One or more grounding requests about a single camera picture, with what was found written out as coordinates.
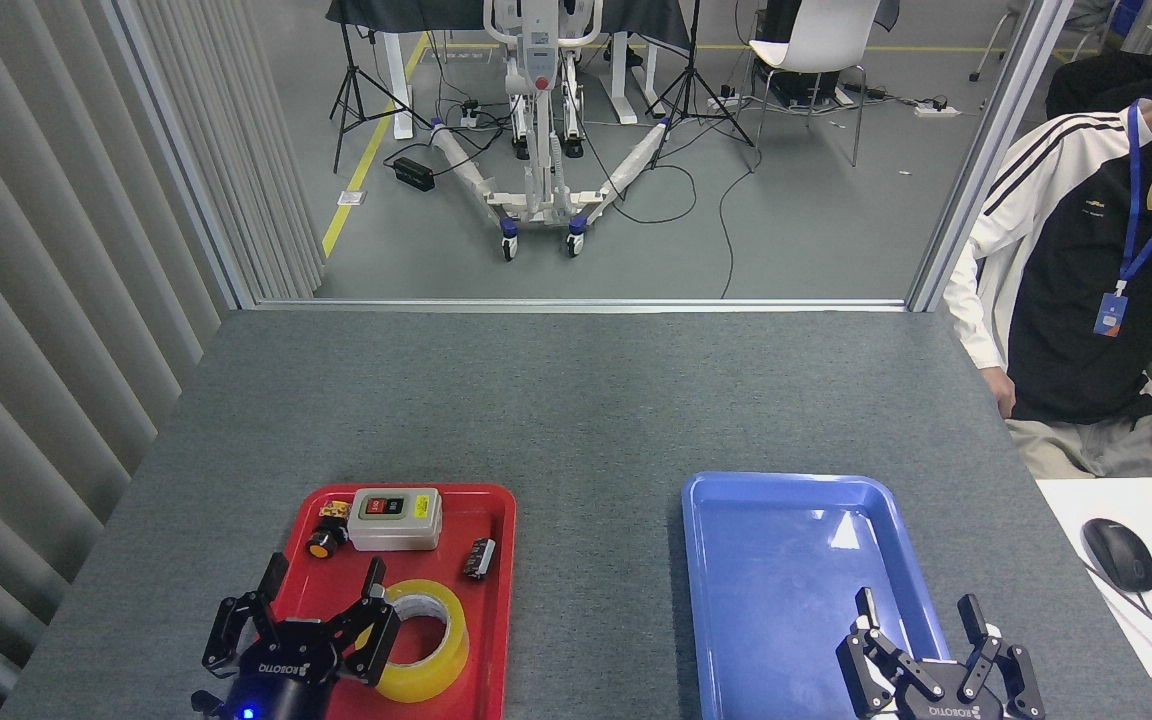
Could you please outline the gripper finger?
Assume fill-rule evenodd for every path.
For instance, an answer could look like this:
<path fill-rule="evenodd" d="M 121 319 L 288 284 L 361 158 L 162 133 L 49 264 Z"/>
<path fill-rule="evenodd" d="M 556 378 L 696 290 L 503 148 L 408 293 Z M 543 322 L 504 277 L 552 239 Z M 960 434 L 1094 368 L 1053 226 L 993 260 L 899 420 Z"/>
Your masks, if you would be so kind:
<path fill-rule="evenodd" d="M 872 589 L 861 588 L 854 601 L 858 619 L 838 644 L 836 655 L 855 717 L 877 717 L 905 689 L 929 702 L 942 700 L 943 685 L 882 634 Z"/>
<path fill-rule="evenodd" d="M 283 552 L 274 552 L 270 558 L 262 582 L 255 591 L 237 597 L 225 597 L 209 634 L 202 665 L 214 676 L 221 676 L 223 667 L 237 659 L 238 638 L 252 621 L 257 639 L 250 650 L 276 652 L 282 650 L 282 638 L 276 630 L 273 601 L 282 588 L 289 562 Z"/>
<path fill-rule="evenodd" d="M 376 687 L 387 667 L 402 620 L 387 601 L 381 584 L 387 564 L 372 558 L 361 589 L 361 597 L 326 623 L 329 647 L 338 655 L 335 674 L 353 676 L 365 685 Z"/>
<path fill-rule="evenodd" d="M 960 619 L 973 651 L 965 666 L 965 674 L 956 688 L 956 700 L 965 705 L 984 708 L 987 696 L 986 679 L 990 670 L 1001 670 L 1007 694 L 1006 706 L 1000 710 L 1001 719 L 1044 719 L 1046 707 L 1039 691 L 1036 670 L 1030 653 L 1021 644 L 1010 644 L 1002 638 L 996 626 L 984 619 L 978 598 L 964 594 L 957 601 Z"/>

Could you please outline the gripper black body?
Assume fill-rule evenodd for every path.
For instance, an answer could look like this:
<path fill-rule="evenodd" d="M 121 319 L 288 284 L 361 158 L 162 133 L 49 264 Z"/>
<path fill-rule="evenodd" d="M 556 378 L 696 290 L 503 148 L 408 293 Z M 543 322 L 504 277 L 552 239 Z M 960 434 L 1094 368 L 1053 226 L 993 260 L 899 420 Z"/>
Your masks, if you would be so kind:
<path fill-rule="evenodd" d="M 223 719 L 324 719 L 340 666 L 339 628 L 310 620 L 274 626 L 278 642 L 255 641 L 225 670 L 237 669 Z"/>
<path fill-rule="evenodd" d="M 957 694 L 967 675 L 968 669 L 961 664 L 923 662 L 925 684 L 932 689 L 940 687 L 943 692 L 940 697 L 929 697 L 914 682 L 914 675 L 901 673 L 893 684 L 899 719 L 1002 719 L 1005 707 L 987 689 L 979 689 L 968 700 Z"/>

